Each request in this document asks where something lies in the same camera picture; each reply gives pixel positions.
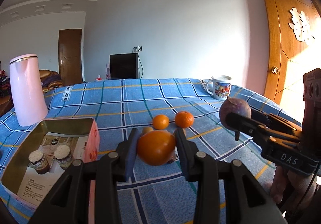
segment blue plaid tablecloth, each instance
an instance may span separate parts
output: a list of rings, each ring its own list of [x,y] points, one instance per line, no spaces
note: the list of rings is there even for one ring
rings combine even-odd
[[[275,165],[260,156],[261,149],[247,135],[234,140],[220,124],[221,101],[213,99],[198,79],[104,80],[74,85],[68,101],[62,101],[65,88],[45,94],[47,118],[93,117],[101,137],[99,158],[126,140],[133,127],[152,125],[152,118],[165,114],[168,131],[176,128],[175,114],[189,111],[194,124],[186,129],[187,138],[199,150],[230,162],[240,159],[261,184],[272,183]],[[232,86],[231,96],[242,98],[258,110],[280,115],[297,124],[271,100],[248,89]],[[10,158],[33,129],[18,124],[14,109],[0,118],[0,177]],[[135,161],[130,181],[118,184],[119,207],[123,223],[187,223],[192,221],[197,183],[185,181],[179,161],[153,167]],[[0,185],[0,197],[19,223],[27,223],[32,211],[10,197]],[[223,182],[220,183],[221,222],[225,223]]]

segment person's hand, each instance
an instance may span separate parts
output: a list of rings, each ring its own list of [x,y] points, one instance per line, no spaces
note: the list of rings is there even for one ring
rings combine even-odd
[[[289,212],[292,212],[295,210],[297,204],[299,203],[300,199],[304,195],[307,187],[310,184],[310,181],[312,179],[313,175],[310,175],[309,177],[305,178],[301,175],[295,174],[291,171],[284,170],[282,166],[277,166],[274,174],[274,179],[271,187],[270,196],[272,196],[273,200],[279,204],[283,199],[283,192],[287,186],[287,184],[290,182],[293,188],[296,190],[298,195],[295,197],[293,202],[290,204],[290,206],[286,209]],[[316,189],[317,179],[314,179],[313,184],[311,185],[308,193],[304,197],[303,201],[298,207],[298,210],[303,210],[306,207],[309,206],[314,191]]]

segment pink thermos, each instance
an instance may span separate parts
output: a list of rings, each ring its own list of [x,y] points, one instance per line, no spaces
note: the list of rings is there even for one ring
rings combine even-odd
[[[10,85],[14,108],[21,126],[33,125],[48,113],[40,82],[36,54],[10,60]]]

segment black monitor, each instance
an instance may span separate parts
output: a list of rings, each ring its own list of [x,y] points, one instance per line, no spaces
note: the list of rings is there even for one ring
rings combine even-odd
[[[138,54],[116,54],[109,55],[110,79],[139,78]]]

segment black circular logo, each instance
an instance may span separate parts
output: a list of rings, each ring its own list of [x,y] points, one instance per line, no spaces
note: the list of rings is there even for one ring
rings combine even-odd
[[[52,145],[55,145],[55,144],[57,144],[57,143],[58,143],[58,140],[57,140],[57,139],[54,139],[54,140],[51,141],[51,144],[52,144]]]

